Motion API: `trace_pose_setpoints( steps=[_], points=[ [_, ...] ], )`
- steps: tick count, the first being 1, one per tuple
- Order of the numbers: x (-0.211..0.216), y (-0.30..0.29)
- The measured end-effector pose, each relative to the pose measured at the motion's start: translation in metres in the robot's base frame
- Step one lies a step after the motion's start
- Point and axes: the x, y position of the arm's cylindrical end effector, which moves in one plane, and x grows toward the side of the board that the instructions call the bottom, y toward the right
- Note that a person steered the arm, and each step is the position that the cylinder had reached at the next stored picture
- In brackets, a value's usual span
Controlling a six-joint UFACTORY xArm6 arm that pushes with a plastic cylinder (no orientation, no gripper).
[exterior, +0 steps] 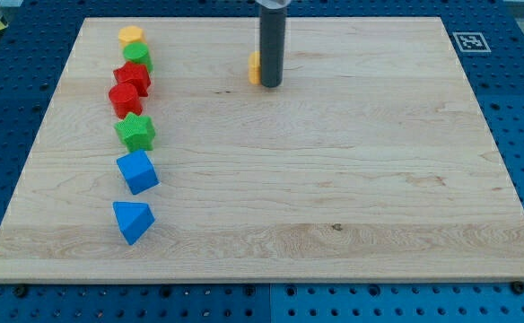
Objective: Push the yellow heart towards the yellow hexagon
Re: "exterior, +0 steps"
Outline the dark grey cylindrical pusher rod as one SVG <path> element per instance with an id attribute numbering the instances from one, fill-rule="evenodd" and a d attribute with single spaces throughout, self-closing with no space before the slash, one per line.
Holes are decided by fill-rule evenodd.
<path id="1" fill-rule="evenodd" d="M 267 88 L 282 83 L 286 7 L 259 5 L 260 82 Z"/>

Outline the silver rod mount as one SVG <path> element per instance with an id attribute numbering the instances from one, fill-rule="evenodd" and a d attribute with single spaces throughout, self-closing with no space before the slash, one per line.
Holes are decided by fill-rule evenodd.
<path id="1" fill-rule="evenodd" d="M 285 8 L 290 4 L 290 0 L 256 0 L 256 2 L 265 8 Z"/>

